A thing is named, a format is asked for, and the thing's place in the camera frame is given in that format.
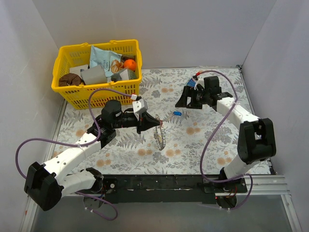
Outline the blue key tag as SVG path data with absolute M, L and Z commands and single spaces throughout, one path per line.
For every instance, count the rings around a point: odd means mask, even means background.
M 176 116 L 181 116 L 182 115 L 182 113 L 179 112 L 179 111 L 174 111 L 173 114 L 176 115 Z

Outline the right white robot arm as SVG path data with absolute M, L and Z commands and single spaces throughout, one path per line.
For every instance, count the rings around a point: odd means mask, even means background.
M 194 75 L 183 88 L 176 103 L 177 108 L 202 109 L 208 105 L 223 115 L 223 124 L 229 120 L 239 131 L 238 155 L 221 171 L 212 182 L 224 192 L 236 186 L 236 180 L 243 178 L 255 165 L 276 155 L 276 142 L 273 122 L 269 118 L 259 118 L 238 105 L 236 94 L 223 92 L 218 76 L 199 78 Z

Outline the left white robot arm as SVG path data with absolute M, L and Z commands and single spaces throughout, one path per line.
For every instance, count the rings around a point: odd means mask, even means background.
M 133 107 L 122 111 L 121 103 L 109 100 L 74 147 L 66 149 L 51 160 L 30 165 L 25 193 L 43 210 L 52 209 L 62 197 L 88 189 L 98 193 L 103 189 L 103 175 L 94 168 L 76 174 L 70 172 L 92 154 L 100 151 L 116 136 L 116 129 L 135 127 L 141 133 L 160 126 L 160 120 L 147 113 L 146 101 L 140 99 Z

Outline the metal disc with keyrings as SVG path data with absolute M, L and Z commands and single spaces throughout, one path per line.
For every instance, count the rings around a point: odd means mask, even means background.
M 154 129 L 154 139 L 158 149 L 162 151 L 166 146 L 166 133 L 163 127 L 163 121 L 159 118 L 159 115 L 156 114 L 155 118 L 160 122 L 160 125 Z

